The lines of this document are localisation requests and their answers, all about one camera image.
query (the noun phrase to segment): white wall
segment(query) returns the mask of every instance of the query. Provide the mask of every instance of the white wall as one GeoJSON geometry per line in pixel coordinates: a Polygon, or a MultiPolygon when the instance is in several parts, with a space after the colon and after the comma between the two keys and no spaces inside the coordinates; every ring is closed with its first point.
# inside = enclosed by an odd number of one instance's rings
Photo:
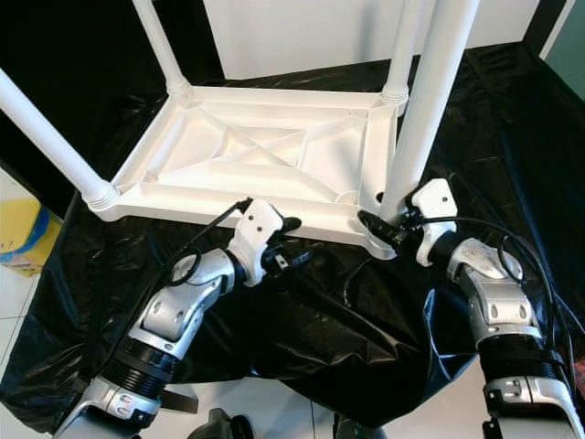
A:
{"type": "MultiPolygon", "coordinates": [[[[391,58],[400,10],[400,0],[204,1],[229,79],[391,58]]],[[[418,52],[433,4],[423,14],[418,52]]],[[[468,46],[521,40],[537,4],[483,0],[468,46]]]]}

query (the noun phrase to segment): black plastic sheet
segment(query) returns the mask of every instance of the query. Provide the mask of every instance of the black plastic sheet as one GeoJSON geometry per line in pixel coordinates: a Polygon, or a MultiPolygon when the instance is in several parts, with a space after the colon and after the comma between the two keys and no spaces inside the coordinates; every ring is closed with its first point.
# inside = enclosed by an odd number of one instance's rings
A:
{"type": "MultiPolygon", "coordinates": [[[[218,85],[378,91],[387,67],[380,61],[218,85]]],[[[158,104],[117,103],[102,139],[104,176],[127,156],[158,104]]],[[[425,173],[449,179],[460,214],[507,224],[536,244],[568,305],[578,356],[584,145],[583,102],[546,65],[522,44],[477,48],[465,53],[425,173]]],[[[16,341],[2,403],[37,431],[54,431],[80,383],[100,370],[155,291],[166,259],[197,230],[156,219],[101,222],[77,197],[16,341]]],[[[469,231],[497,242],[489,230],[469,231]]],[[[225,247],[230,235],[214,230],[199,247],[225,247]]],[[[292,240],[298,248],[310,243],[292,240]]],[[[536,280],[528,293],[545,325],[536,280]]],[[[464,369],[473,357],[467,318],[458,289],[412,256],[381,262],[360,248],[326,243],[286,282],[222,297],[175,380],[278,379],[377,426],[413,410],[464,369]]]]}

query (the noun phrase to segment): yellow box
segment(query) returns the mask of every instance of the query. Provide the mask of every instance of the yellow box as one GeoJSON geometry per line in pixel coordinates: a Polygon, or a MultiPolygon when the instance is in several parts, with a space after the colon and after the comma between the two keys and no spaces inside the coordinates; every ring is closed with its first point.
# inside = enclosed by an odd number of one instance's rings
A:
{"type": "Polygon", "coordinates": [[[26,277],[39,273],[61,230],[35,198],[0,203],[0,263],[26,277]]]}

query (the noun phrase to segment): white plastic leg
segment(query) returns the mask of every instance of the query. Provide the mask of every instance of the white plastic leg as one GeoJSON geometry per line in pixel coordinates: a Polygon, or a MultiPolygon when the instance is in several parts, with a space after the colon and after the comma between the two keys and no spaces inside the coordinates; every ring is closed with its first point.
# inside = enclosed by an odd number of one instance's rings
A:
{"type": "Polygon", "coordinates": [[[0,109],[81,192],[93,210],[106,209],[115,202],[115,187],[95,173],[1,69],[0,109]]]}
{"type": "Polygon", "coordinates": [[[394,43],[394,53],[388,71],[388,80],[382,89],[380,99],[385,103],[399,105],[402,115],[409,98],[409,72],[417,39],[423,0],[402,0],[399,29],[394,43]]]}
{"type": "Polygon", "coordinates": [[[186,107],[189,102],[191,86],[176,62],[175,54],[166,38],[152,0],[133,0],[133,4],[158,64],[165,75],[166,91],[177,103],[186,107]]]}
{"type": "Polygon", "coordinates": [[[393,220],[416,188],[431,152],[480,0],[435,3],[420,65],[389,169],[379,215],[393,220]]]}

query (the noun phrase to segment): white floor tile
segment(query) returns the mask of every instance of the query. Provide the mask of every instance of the white floor tile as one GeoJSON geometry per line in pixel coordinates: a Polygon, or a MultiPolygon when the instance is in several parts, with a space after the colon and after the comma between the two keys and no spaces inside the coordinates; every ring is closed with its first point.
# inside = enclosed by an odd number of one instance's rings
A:
{"type": "Polygon", "coordinates": [[[4,376],[10,352],[16,343],[24,318],[4,318],[0,320],[0,380],[4,376]]]}
{"type": "Polygon", "coordinates": [[[17,318],[5,318],[0,320],[0,364],[4,363],[4,356],[17,323],[17,318]]]}
{"type": "Polygon", "coordinates": [[[50,434],[39,434],[23,425],[4,405],[0,404],[0,439],[47,439],[49,437],[51,437],[50,434]]]}
{"type": "MultiPolygon", "coordinates": [[[[387,424],[384,431],[392,439],[481,439],[482,423],[489,419],[483,386],[484,375],[476,360],[456,382],[414,412],[387,424]]],[[[315,439],[332,438],[333,417],[332,412],[314,404],[315,439]]]]}
{"type": "Polygon", "coordinates": [[[19,317],[34,280],[0,265],[0,318],[19,317]]]}
{"type": "Polygon", "coordinates": [[[28,291],[28,295],[27,295],[27,299],[25,301],[25,304],[22,306],[22,310],[20,311],[20,315],[22,317],[27,315],[28,308],[30,307],[30,303],[33,301],[33,297],[35,296],[35,293],[37,292],[38,279],[40,279],[40,274],[35,274],[30,279],[31,279],[30,290],[28,291]]]}
{"type": "Polygon", "coordinates": [[[144,439],[186,438],[207,421],[208,411],[216,407],[231,416],[247,415],[256,439],[314,439],[311,402],[278,381],[244,379],[175,388],[184,394],[195,391],[199,413],[162,411],[143,431],[144,439]]]}

